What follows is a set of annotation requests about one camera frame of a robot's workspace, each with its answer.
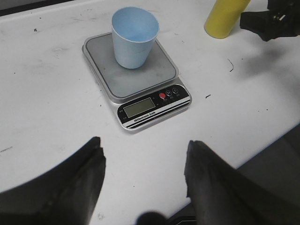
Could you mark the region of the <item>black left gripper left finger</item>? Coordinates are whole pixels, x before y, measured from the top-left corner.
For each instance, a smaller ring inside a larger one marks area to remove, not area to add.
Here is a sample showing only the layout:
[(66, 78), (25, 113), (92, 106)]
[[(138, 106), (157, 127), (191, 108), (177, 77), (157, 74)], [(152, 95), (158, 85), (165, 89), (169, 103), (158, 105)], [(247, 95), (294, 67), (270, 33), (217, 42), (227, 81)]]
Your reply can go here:
[(0, 194), (2, 225), (88, 225), (105, 177), (100, 138), (93, 137), (48, 172)]

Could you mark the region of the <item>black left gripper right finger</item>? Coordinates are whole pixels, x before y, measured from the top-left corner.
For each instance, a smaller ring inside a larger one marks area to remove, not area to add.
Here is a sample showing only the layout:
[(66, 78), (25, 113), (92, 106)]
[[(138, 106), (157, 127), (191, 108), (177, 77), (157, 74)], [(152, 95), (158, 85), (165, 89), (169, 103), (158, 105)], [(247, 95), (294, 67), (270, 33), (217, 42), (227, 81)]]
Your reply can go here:
[(184, 171), (198, 225), (298, 225), (299, 206), (263, 189), (202, 141), (190, 141)]

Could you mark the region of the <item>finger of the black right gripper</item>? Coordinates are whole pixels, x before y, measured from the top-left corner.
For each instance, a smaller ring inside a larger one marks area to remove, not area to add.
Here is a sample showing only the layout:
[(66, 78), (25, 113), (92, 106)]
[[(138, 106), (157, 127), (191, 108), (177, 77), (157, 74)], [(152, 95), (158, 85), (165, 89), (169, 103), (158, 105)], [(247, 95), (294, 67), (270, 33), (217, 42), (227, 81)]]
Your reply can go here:
[(243, 12), (240, 28), (257, 34), (268, 42), (280, 37), (281, 14), (275, 11)]

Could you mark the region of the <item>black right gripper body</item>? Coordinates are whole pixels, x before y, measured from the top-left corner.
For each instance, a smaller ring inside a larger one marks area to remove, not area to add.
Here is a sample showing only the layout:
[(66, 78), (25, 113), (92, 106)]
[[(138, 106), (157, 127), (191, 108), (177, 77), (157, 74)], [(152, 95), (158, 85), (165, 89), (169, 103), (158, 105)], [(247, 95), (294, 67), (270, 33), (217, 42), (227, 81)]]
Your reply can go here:
[(267, 9), (271, 12), (274, 37), (296, 37), (300, 35), (300, 1), (269, 0)]

